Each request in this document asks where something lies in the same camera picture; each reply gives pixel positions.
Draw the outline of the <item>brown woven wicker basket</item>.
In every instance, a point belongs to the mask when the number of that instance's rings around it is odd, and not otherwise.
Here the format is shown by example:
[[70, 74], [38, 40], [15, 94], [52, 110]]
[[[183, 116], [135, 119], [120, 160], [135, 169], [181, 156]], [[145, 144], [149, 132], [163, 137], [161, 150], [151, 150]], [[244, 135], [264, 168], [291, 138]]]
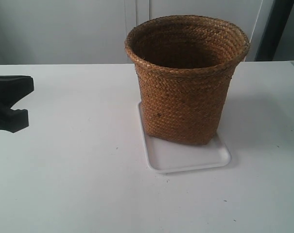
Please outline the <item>brown woven wicker basket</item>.
[[235, 69], [249, 51], [245, 32], [223, 19], [173, 15], [134, 27], [124, 45], [138, 76], [146, 134], [207, 144]]

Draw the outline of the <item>white background cabinet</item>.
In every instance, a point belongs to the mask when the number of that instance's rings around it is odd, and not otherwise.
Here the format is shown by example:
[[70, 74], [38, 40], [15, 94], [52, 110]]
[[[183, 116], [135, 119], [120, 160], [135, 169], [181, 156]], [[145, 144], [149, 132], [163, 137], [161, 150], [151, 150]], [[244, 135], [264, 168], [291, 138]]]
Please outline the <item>white background cabinet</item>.
[[259, 48], [271, 0], [0, 0], [0, 65], [121, 64], [127, 34], [170, 15], [216, 17], [238, 25]]

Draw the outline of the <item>white rectangular plastic tray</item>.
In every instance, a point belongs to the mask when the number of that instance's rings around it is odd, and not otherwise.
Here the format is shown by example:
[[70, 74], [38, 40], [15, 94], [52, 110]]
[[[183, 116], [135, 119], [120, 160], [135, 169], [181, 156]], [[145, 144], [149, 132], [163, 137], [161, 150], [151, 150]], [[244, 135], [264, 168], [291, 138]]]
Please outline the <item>white rectangular plastic tray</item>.
[[138, 115], [147, 166], [154, 172], [159, 174], [188, 172], [223, 167], [230, 163], [231, 154], [218, 134], [203, 146], [169, 142], [146, 133], [141, 103], [138, 104]]

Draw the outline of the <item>dark metal frame post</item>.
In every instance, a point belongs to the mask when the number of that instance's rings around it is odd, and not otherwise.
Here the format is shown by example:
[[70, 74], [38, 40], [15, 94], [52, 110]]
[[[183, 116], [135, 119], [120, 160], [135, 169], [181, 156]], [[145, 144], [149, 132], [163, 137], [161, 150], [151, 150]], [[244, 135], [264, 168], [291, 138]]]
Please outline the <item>dark metal frame post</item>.
[[272, 61], [294, 5], [294, 0], [275, 0], [255, 57], [256, 62]]

